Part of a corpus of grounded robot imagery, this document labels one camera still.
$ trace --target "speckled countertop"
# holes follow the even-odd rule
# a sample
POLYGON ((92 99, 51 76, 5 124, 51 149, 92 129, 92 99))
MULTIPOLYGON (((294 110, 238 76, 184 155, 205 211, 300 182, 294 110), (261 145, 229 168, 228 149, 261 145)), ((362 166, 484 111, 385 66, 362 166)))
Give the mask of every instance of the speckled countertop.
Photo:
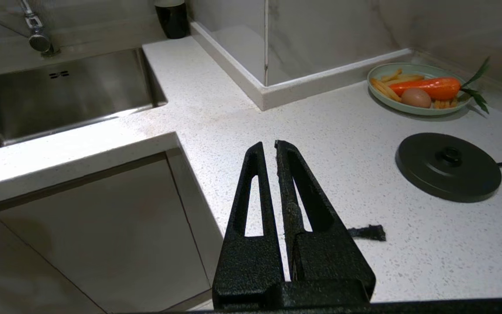
POLYGON ((0 149, 0 200, 180 146, 223 233, 243 155, 263 141, 282 234, 282 139, 346 226, 385 227, 387 242, 357 240, 377 275, 373 302, 502 297, 502 185, 487 201, 453 203, 413 187, 394 163, 402 139, 420 132, 460 137, 502 161, 502 113, 404 116, 373 101, 365 82, 261 112, 192 38, 144 48, 169 104, 0 149))

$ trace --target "white cabinet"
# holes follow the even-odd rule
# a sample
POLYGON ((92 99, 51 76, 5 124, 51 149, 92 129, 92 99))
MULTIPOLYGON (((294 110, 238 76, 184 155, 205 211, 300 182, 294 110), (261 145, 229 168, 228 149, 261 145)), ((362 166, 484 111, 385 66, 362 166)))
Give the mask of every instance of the white cabinet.
POLYGON ((159 311, 210 288, 163 154, 0 212, 109 312, 159 311))
POLYGON ((0 313, 102 311, 0 222, 0 313))

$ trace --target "kitchen sink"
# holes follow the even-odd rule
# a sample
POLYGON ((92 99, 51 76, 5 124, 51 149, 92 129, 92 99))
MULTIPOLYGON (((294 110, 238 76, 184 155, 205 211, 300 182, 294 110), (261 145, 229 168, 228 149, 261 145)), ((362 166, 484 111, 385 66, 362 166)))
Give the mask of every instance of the kitchen sink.
POLYGON ((165 105, 141 48, 0 75, 0 147, 165 105))

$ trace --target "plate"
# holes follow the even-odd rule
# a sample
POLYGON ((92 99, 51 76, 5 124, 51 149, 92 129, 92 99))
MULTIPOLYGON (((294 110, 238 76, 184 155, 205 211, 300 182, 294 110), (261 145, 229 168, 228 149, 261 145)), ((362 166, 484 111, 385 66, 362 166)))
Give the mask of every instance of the plate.
MULTIPOLYGON (((402 73, 424 75, 426 79, 438 78, 438 77, 454 77, 458 79, 458 81, 460 81, 460 84, 464 84, 466 82, 466 80, 458 77, 457 75, 454 75, 443 69, 436 68, 430 65, 400 62, 400 63, 388 63, 375 66, 371 71, 369 71, 369 74, 367 75, 367 83, 369 86, 369 90, 371 91, 371 93, 373 93, 373 95, 375 95, 375 97, 377 97, 377 99, 379 99, 385 105, 393 109, 402 111, 403 113, 411 113, 412 115, 441 116, 441 115, 447 115, 449 113, 454 113, 455 111, 464 108, 464 106, 466 106, 466 104, 470 102, 469 99, 467 101, 458 102, 458 105, 456 107, 447 109, 434 109, 433 104, 431 104, 431 108, 413 107, 397 101, 393 101, 387 96, 381 94, 371 85, 370 82, 371 78, 380 79, 383 75, 393 75, 398 69, 402 69, 402 73)), ((458 92, 457 97, 460 97, 460 95, 463 94, 464 92, 458 92)))

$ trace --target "orange carrot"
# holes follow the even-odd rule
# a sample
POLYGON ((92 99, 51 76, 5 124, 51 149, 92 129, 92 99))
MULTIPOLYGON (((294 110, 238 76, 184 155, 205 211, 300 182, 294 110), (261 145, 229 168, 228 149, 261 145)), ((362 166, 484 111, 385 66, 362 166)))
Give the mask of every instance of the orange carrot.
POLYGON ((431 98, 446 101, 456 97, 456 94, 460 91, 460 82, 455 78, 434 78, 391 84, 389 87, 398 96, 402 96, 406 89, 420 88, 428 93, 431 98))

